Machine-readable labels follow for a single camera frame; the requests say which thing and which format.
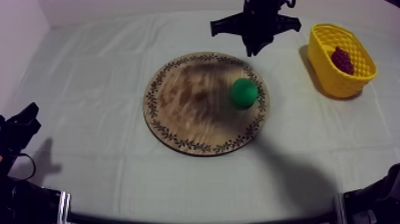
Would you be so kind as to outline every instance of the green ball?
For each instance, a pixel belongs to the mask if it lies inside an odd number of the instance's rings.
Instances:
[[[230,99],[238,107],[250,107],[257,100],[257,95],[257,86],[250,79],[240,78],[230,88]]]

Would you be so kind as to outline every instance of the white tablecloth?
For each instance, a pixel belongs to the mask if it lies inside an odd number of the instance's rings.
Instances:
[[[234,12],[142,15],[51,31],[6,116],[34,101],[40,132],[26,153],[33,182],[70,192],[73,211],[160,222],[253,222],[330,207],[337,192],[365,187],[400,159],[400,38],[353,31],[379,69],[358,98],[314,87],[307,61],[313,24],[276,36],[248,58],[240,36],[211,37],[211,20]],[[247,61],[263,77],[270,114],[258,143],[197,158],[166,148],[142,114],[146,85],[183,54],[214,51]],[[18,159],[15,175],[29,173]]]

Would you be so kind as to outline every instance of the white wall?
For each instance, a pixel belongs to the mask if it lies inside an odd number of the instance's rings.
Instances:
[[[0,114],[48,29],[37,0],[0,0]]]
[[[84,23],[99,19],[190,10],[242,9],[244,0],[40,0],[51,26]],[[400,34],[399,8],[385,0],[297,0],[294,9],[282,14],[346,21]]]

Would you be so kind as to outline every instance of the red grapes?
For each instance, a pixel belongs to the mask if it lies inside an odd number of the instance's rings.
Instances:
[[[347,74],[354,74],[354,67],[351,64],[349,54],[338,46],[332,54],[331,60],[340,71]]]

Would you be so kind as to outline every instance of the black cable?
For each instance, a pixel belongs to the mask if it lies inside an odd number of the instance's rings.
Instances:
[[[29,177],[27,177],[25,179],[16,179],[15,181],[27,181],[30,178],[32,178],[36,173],[36,164],[35,164],[35,161],[31,158],[31,156],[29,156],[26,153],[20,153],[20,154],[17,155],[17,157],[21,157],[21,156],[25,156],[25,157],[29,158],[29,160],[32,162],[33,170],[32,170],[32,174]]]

